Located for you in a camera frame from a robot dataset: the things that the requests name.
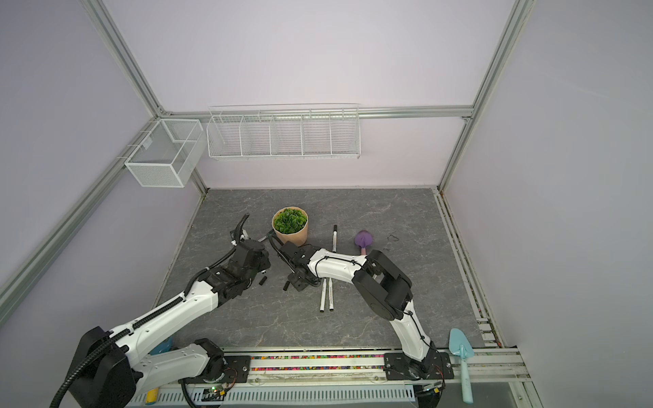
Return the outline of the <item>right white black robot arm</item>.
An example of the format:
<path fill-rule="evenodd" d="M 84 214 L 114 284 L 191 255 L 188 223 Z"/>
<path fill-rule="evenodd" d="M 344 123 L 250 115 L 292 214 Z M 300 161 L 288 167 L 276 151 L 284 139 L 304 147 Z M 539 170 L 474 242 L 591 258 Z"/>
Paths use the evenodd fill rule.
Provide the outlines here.
<path fill-rule="evenodd" d="M 333 279 L 352 284 L 369 308 L 389 321 L 401 351 L 384 355 L 389 380 L 449 380 L 450 359 L 435 348 L 423 329 L 413 302 L 412 282 L 386 255 L 345 255 L 310 244 L 288 242 L 277 250 L 289 266 L 288 284 L 297 291 Z"/>

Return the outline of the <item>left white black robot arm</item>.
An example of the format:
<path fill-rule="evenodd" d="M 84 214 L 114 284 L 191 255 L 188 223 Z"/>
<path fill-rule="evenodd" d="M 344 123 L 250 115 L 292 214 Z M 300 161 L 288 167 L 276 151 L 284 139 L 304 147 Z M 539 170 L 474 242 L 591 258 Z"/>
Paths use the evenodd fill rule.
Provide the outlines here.
<path fill-rule="evenodd" d="M 51 406 L 60 406 L 71 394 L 81 407 L 124 407 L 134 396 L 171 382 L 224 382 L 232 369 L 222 348 L 208 338 L 160 354 L 153 350 L 195 319 L 241 296 L 270 268 L 265 244 L 243 236 L 248 217 L 243 215 L 236 225 L 231 250 L 195 273 L 182 292 L 108 331 L 99 326 L 87 331 Z"/>

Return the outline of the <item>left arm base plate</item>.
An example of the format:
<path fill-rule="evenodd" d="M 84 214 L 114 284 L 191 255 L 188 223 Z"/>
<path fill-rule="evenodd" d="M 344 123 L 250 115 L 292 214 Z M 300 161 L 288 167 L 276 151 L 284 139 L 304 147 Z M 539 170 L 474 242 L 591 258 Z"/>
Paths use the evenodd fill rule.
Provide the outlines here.
<path fill-rule="evenodd" d="M 248 380 L 252 357 L 250 355 L 226 355 L 209 360 L 207 366 L 191 384 L 244 384 Z"/>

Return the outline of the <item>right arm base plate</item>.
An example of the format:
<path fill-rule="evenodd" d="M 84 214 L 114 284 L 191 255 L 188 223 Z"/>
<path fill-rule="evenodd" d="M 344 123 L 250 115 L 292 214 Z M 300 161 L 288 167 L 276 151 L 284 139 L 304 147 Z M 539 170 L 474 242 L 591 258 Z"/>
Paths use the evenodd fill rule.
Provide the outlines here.
<path fill-rule="evenodd" d="M 454 379 L 449 354 L 430 350 L 423 360 L 414 360 L 402 352 L 384 354 L 384 371 L 391 381 Z"/>

